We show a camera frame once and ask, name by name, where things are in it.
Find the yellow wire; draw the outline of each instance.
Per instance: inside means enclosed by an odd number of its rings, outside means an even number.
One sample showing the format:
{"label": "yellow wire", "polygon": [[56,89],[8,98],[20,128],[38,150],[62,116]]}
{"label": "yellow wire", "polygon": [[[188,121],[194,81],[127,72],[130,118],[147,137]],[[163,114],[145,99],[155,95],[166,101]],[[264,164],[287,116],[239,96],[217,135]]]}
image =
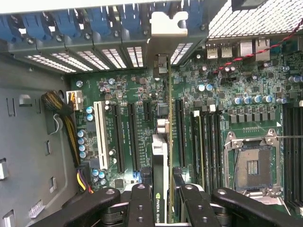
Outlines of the yellow wire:
{"label": "yellow wire", "polygon": [[83,190],[86,190],[86,187],[84,186],[84,184],[82,183],[82,181],[80,179],[79,173],[77,173],[77,180],[78,180],[78,183],[80,184],[81,188],[83,188]]}

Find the red wire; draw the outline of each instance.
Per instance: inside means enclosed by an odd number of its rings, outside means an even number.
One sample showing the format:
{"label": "red wire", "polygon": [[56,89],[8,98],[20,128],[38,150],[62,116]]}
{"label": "red wire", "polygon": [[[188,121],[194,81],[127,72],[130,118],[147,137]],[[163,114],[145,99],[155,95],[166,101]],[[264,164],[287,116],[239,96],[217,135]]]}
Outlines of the red wire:
{"label": "red wire", "polygon": [[250,57],[253,57],[255,56],[256,54],[259,54],[259,53],[264,53],[266,51],[269,51],[270,49],[273,49],[275,47],[278,47],[279,45],[281,45],[281,43],[285,42],[286,40],[290,39],[291,37],[293,37],[293,35],[298,31],[298,29],[300,28],[300,26],[303,24],[303,18],[301,19],[301,21],[298,23],[297,27],[295,27],[295,29],[291,32],[291,34],[289,34],[287,37],[285,37],[284,39],[282,39],[280,42],[278,42],[277,44],[275,45],[272,45],[264,50],[261,50],[261,51],[258,51],[258,52],[255,52],[255,53],[251,53],[251,54],[247,54],[245,55],[244,57],[240,57],[240,58],[235,58],[233,59],[231,62],[227,62],[225,63],[223,66],[219,67],[218,68],[218,71],[221,71],[224,66],[229,66],[231,65],[233,62],[236,62],[236,61],[241,61],[245,58],[250,58]]}

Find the green circuit board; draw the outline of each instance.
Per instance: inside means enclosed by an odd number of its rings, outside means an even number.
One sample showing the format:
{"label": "green circuit board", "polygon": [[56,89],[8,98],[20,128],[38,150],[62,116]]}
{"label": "green circuit board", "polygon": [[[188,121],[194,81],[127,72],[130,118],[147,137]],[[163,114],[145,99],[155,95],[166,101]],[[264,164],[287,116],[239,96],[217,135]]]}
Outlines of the green circuit board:
{"label": "green circuit board", "polygon": [[[271,52],[271,64],[265,69],[258,69],[257,63],[245,64],[238,62],[233,66],[236,70],[228,75],[213,74],[212,72],[218,66],[224,64],[229,59],[219,60],[203,60],[196,59],[194,56],[192,60],[182,68],[173,68],[172,70],[172,105],[173,105],[173,166],[180,166],[180,150],[178,140],[178,119],[176,118],[176,102],[181,102],[183,121],[183,133],[185,141],[185,161],[182,166],[183,178],[186,183],[199,183],[210,191],[217,186],[225,185],[225,176],[228,175],[233,178],[235,156],[231,152],[229,154],[229,169],[224,169],[223,150],[226,138],[229,132],[234,132],[237,138],[254,138],[264,137],[268,130],[273,129],[277,135],[283,135],[283,107],[276,103],[279,97],[285,97],[288,102],[295,102],[300,98],[298,95],[301,92],[301,83],[291,83],[288,78],[290,76],[297,76],[303,70],[303,54],[294,53],[283,56],[280,51]],[[206,66],[205,72],[199,72],[202,66]],[[283,66],[289,66],[288,71],[283,71]],[[249,81],[247,78],[256,75],[257,79]],[[226,77],[236,78],[232,83],[222,83],[222,79]],[[114,79],[114,84],[110,84],[109,80]],[[77,81],[82,81],[83,86],[78,88]],[[198,91],[198,85],[211,85],[209,91]],[[101,93],[100,88],[107,89],[106,93]],[[119,105],[121,113],[121,125],[119,129],[123,135],[122,147],[124,153],[125,171],[123,173],[118,171],[115,156],[110,156],[110,164],[106,173],[105,184],[100,184],[100,179],[97,176],[93,178],[93,188],[104,186],[117,187],[123,190],[130,183],[140,182],[140,176],[133,170],[133,158],[131,151],[131,133],[130,133],[130,117],[128,111],[128,104],[134,104],[136,112],[136,128],[138,151],[140,157],[140,166],[151,166],[152,154],[152,134],[156,132],[157,118],[159,118],[157,105],[158,103],[167,103],[168,95],[168,79],[161,78],[155,80],[152,76],[152,71],[148,70],[131,70],[131,71],[116,71],[103,73],[78,74],[71,77],[71,89],[81,90],[84,97],[84,111],[76,112],[77,130],[86,130],[88,132],[88,155],[82,159],[82,162],[89,162],[93,169],[98,168],[98,146],[97,137],[94,131],[93,123],[88,122],[87,113],[85,109],[93,106],[96,101],[109,100],[111,105]],[[271,96],[272,102],[260,102],[254,104],[250,102],[248,105],[235,105],[234,98],[240,99],[248,97],[251,99],[254,96]],[[151,104],[151,112],[153,119],[146,121],[144,115],[144,102],[148,101]],[[193,134],[193,112],[203,112],[203,107],[216,106],[216,113],[218,118],[209,119],[206,114],[204,118],[206,122],[205,139],[204,142],[208,145],[208,151],[205,153],[207,162],[202,166],[206,171],[207,177],[203,179],[198,174],[198,168],[201,164],[195,159],[193,144],[195,143],[195,135]],[[252,120],[247,120],[247,115],[253,115]],[[115,125],[113,124],[113,115],[111,111],[105,112],[106,117],[106,133],[108,138],[109,149],[116,148],[115,144]],[[283,173],[283,146],[279,147],[278,151],[281,155],[281,182],[284,180]],[[276,151],[271,150],[270,162],[275,162]],[[273,182],[276,181],[276,165],[271,165],[270,176]],[[115,180],[122,179],[119,186],[116,185]]]}

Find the white pci slot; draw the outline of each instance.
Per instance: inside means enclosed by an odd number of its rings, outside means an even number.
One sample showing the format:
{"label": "white pci slot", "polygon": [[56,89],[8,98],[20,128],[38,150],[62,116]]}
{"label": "white pci slot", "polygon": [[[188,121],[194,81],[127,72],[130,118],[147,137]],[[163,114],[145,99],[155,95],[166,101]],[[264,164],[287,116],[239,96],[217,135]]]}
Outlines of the white pci slot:
{"label": "white pci slot", "polygon": [[108,169],[109,157],[108,157],[108,144],[107,144],[107,132],[106,122],[104,116],[104,102],[94,102],[95,109],[95,122],[97,129],[97,143],[100,169]]}

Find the motherboard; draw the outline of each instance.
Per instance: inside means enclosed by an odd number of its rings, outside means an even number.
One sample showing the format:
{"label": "motherboard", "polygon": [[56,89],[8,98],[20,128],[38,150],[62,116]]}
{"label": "motherboard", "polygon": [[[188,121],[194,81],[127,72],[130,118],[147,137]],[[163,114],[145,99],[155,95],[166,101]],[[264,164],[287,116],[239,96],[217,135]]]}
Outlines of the motherboard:
{"label": "motherboard", "polygon": [[185,66],[172,69],[171,84],[145,69],[72,75],[71,89],[82,92],[84,106],[75,114],[79,152],[89,163],[93,189],[123,191],[142,182],[142,171],[156,163],[153,135],[169,143],[172,105],[170,165],[181,170],[186,183],[207,193],[225,186],[291,204],[302,192],[290,193],[297,186],[285,175],[293,179],[291,171],[299,165],[288,160],[303,157],[288,144],[301,139],[282,136],[302,130],[294,125],[303,114],[303,54],[283,50],[271,50],[261,65],[239,61],[220,72],[229,58],[196,52]]}

